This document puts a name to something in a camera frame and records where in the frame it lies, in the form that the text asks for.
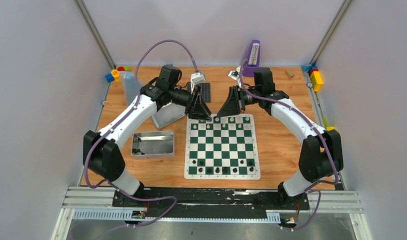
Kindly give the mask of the green white chess mat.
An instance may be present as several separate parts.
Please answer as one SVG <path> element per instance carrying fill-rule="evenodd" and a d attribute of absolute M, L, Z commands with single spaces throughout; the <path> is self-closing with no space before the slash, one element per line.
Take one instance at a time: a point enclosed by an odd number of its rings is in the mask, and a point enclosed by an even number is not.
<path fill-rule="evenodd" d="M 259 180 L 261 168 L 253 115 L 218 117 L 213 114 L 211 118 L 211 121 L 187 120 L 185 179 Z M 253 161 L 253 165 L 248 165 L 248 161 Z M 222 173 L 223 167 L 229 167 L 227 174 Z M 231 174 L 231 167 L 237 167 L 238 173 Z M 254 174 L 248 174 L 249 167 L 254 167 Z M 202 174 L 198 168 L 204 168 Z M 207 174 L 207 168 L 212 168 L 212 174 Z M 219 173 L 215 172 L 216 168 L 220 169 Z"/>

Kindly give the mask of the metal tin with black pieces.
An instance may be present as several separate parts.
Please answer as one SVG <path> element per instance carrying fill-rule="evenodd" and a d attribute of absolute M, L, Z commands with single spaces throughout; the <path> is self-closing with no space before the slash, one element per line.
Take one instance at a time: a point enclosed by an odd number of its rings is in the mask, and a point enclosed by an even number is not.
<path fill-rule="evenodd" d="M 171 130 L 134 133 L 131 155 L 137 160 L 173 158 L 175 142 L 175 135 Z"/>

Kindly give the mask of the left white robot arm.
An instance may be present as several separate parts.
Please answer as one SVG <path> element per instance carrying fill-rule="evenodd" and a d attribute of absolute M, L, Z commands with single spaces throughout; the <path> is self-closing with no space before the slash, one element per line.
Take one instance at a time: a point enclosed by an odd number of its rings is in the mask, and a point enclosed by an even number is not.
<path fill-rule="evenodd" d="M 212 120 L 212 113 L 202 99 L 199 85 L 191 91 L 177 87 L 181 75 L 179 68 L 164 65 L 159 76 L 144 85 L 133 102 L 115 120 L 97 132 L 89 130 L 84 135 L 83 165 L 87 184 L 90 183 L 88 171 L 92 171 L 125 192 L 125 200 L 131 206 L 138 207 L 144 202 L 145 193 L 140 190 L 142 183 L 128 172 L 121 153 L 130 136 L 169 103 L 183 106 L 189 119 Z"/>

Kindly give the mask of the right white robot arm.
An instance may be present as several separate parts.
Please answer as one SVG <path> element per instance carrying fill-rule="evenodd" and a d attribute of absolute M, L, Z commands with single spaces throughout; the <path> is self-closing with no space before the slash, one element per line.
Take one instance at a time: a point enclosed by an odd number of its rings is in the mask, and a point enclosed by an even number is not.
<path fill-rule="evenodd" d="M 273 73 L 268 67 L 258 67 L 253 72 L 254 85 L 243 82 L 240 67 L 228 76 L 236 81 L 229 87 L 228 97 L 218 117 L 230 117 L 243 113 L 248 105 L 257 104 L 270 116 L 279 120 L 301 144 L 298 170 L 278 186 L 277 202 L 289 209 L 297 202 L 297 196 L 319 183 L 336 185 L 339 172 L 344 168 L 340 134 L 318 125 L 299 110 L 290 97 L 278 90 Z"/>

